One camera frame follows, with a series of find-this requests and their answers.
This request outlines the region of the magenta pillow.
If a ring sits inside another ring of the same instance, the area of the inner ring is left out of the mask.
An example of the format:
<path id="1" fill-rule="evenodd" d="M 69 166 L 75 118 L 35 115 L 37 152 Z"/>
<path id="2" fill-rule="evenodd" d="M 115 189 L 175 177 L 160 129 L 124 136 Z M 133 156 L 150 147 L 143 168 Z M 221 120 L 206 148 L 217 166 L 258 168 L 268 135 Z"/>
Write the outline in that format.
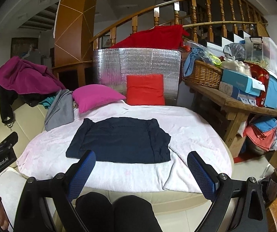
<path id="1" fill-rule="evenodd" d="M 126 99 L 123 94 L 101 84 L 90 84 L 79 87 L 73 91 L 72 98 L 78 105 L 80 114 L 96 107 Z"/>

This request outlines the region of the teal garment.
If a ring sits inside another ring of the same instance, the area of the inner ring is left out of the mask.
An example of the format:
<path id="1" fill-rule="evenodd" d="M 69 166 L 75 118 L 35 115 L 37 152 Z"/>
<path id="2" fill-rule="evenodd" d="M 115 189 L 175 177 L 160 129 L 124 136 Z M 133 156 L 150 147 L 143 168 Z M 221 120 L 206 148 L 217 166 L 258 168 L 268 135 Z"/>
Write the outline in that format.
<path id="1" fill-rule="evenodd" d="M 55 96 L 50 96 L 44 99 L 43 101 L 39 102 L 39 105 L 42 105 L 45 109 L 49 109 L 52 103 L 55 100 Z"/>

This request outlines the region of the red pillow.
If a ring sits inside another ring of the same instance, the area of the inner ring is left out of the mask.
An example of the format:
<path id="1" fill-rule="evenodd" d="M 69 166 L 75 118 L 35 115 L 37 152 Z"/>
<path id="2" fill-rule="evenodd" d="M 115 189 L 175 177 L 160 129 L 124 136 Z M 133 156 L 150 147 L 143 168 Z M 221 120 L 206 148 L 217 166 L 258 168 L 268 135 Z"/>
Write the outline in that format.
<path id="1" fill-rule="evenodd" d="M 128 105 L 165 105 L 163 75 L 127 75 L 126 103 Z"/>

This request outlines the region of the person's dark trouser legs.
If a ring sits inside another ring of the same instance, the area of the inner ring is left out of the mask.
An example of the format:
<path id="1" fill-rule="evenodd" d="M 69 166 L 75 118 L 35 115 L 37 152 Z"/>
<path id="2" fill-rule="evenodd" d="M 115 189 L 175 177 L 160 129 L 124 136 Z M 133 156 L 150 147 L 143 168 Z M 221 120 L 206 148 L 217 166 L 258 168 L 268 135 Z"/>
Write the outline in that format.
<path id="1" fill-rule="evenodd" d="M 76 199 L 75 209 L 88 231 L 162 231 L 150 202 L 135 195 L 111 203 L 90 192 Z"/>

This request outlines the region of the wooden side table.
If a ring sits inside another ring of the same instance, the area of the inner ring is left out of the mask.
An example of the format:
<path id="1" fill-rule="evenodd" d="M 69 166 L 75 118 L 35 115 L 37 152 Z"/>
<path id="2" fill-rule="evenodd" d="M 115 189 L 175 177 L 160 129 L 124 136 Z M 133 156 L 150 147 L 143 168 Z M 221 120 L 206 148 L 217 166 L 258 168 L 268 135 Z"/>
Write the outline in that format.
<path id="1" fill-rule="evenodd" d="M 246 105 L 223 92 L 210 87 L 186 81 L 190 92 L 194 93 L 191 109 L 204 117 L 227 147 L 230 147 L 240 125 L 253 116 L 277 118 L 277 109 Z"/>

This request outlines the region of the folded coral cloth stack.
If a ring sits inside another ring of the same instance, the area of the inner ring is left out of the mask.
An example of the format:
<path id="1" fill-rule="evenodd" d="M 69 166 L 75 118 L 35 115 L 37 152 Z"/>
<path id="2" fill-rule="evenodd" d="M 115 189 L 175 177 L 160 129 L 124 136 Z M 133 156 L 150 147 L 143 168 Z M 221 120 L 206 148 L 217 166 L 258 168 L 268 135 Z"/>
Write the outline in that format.
<path id="1" fill-rule="evenodd" d="M 254 118 L 245 128 L 243 135 L 249 147 L 258 154 L 277 150 L 277 119 L 260 116 Z"/>

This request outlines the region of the brown wooden pillar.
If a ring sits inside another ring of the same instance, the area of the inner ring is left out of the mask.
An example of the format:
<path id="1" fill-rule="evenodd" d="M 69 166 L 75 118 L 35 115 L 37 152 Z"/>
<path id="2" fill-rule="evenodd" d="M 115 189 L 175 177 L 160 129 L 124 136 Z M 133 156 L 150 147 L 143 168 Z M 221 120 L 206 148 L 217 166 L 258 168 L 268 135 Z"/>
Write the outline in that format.
<path id="1" fill-rule="evenodd" d="M 86 85 L 92 75 L 97 0 L 60 0 L 56 16 L 53 73 L 71 87 Z"/>

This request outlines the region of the wooden stair railing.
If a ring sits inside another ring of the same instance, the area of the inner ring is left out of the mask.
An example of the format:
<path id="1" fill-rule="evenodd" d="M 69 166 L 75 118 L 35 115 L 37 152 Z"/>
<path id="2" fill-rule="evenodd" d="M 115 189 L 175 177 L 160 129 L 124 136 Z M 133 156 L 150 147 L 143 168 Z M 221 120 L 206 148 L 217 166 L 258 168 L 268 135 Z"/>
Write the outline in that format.
<path id="1" fill-rule="evenodd" d="M 108 40 L 108 46 L 118 43 L 118 32 L 123 26 L 130 27 L 127 36 L 142 30 L 139 22 L 145 17 L 148 18 L 145 29 L 179 24 L 195 42 L 201 39 L 214 42 L 216 35 L 226 38 L 229 34 L 237 35 L 240 31 L 254 35 L 259 24 L 263 29 L 268 24 L 263 13 L 247 0 L 172 0 L 118 20 L 90 39 L 92 47 L 105 48 L 104 40 Z"/>

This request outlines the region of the clear plastic storage box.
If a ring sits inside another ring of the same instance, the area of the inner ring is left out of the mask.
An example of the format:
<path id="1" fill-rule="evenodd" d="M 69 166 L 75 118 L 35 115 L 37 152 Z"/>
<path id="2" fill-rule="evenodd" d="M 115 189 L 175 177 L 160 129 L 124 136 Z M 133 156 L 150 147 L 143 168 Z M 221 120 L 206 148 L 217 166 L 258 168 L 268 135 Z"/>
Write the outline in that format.
<path id="1" fill-rule="evenodd" d="M 277 78 L 277 45 L 269 37 L 245 37 L 245 61 L 260 65 Z"/>

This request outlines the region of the wicker basket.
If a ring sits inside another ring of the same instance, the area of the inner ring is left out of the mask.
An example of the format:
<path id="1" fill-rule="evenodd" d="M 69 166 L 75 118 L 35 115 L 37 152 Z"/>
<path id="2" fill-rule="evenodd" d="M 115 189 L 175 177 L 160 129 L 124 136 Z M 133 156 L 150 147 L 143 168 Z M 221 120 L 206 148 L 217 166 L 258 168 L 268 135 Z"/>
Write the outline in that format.
<path id="1" fill-rule="evenodd" d="M 218 89 L 222 75 L 222 69 L 203 61 L 196 60 L 194 62 L 191 75 L 186 77 L 182 76 L 182 80 L 185 84 L 193 83 L 196 85 Z"/>

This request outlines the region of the navy blue padded jacket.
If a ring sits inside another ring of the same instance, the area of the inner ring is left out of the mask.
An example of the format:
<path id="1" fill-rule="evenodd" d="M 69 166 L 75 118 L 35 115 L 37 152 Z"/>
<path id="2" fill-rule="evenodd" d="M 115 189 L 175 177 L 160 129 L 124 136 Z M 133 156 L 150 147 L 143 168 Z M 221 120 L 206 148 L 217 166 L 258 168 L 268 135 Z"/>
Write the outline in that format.
<path id="1" fill-rule="evenodd" d="M 154 118 L 111 117 L 99 122 L 85 118 L 66 157 L 80 159 L 92 150 L 101 162 L 164 163 L 170 161 L 170 139 Z"/>

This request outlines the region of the red cloth on railing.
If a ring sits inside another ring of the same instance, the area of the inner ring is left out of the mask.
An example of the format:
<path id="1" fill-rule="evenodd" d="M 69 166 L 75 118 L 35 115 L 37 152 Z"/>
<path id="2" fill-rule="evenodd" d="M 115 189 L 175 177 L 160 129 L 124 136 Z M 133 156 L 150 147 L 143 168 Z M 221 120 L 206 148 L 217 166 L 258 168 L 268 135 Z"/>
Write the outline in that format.
<path id="1" fill-rule="evenodd" d="M 113 48 L 151 48 L 177 50 L 183 45 L 183 37 L 190 34 L 182 25 L 156 26 L 131 34 L 124 40 L 114 44 Z"/>

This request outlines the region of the blue cloth in basket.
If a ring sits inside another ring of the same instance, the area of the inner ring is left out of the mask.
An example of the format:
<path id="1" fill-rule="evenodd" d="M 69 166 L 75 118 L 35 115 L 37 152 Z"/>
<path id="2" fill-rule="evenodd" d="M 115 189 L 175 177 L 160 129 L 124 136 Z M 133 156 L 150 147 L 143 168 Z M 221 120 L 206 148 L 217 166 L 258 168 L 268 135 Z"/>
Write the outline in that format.
<path id="1" fill-rule="evenodd" d="M 188 77 L 192 74 L 194 63 L 196 60 L 203 61 L 205 63 L 211 64 L 211 59 L 208 52 L 200 47 L 195 47 L 191 49 L 190 54 L 187 56 L 183 64 L 183 76 Z"/>

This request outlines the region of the purple fleece garment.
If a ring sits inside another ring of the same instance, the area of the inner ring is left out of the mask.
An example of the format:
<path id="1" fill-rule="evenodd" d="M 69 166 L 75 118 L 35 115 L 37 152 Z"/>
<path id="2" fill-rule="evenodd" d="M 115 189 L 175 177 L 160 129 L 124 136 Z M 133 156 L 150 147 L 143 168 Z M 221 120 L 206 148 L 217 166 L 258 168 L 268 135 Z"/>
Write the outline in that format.
<path id="1" fill-rule="evenodd" d="M 0 86 L 18 94 L 51 94 L 64 85 L 46 66 L 12 57 L 0 67 Z"/>

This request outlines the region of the blue plastic bin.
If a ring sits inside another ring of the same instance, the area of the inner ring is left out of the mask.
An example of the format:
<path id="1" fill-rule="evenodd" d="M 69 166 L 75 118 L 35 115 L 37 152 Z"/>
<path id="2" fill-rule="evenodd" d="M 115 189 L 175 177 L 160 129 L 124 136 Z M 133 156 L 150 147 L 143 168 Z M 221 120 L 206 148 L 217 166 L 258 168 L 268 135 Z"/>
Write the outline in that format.
<path id="1" fill-rule="evenodd" d="M 268 88 L 265 98 L 265 107 L 277 108 L 277 76 L 273 72 L 269 72 Z"/>

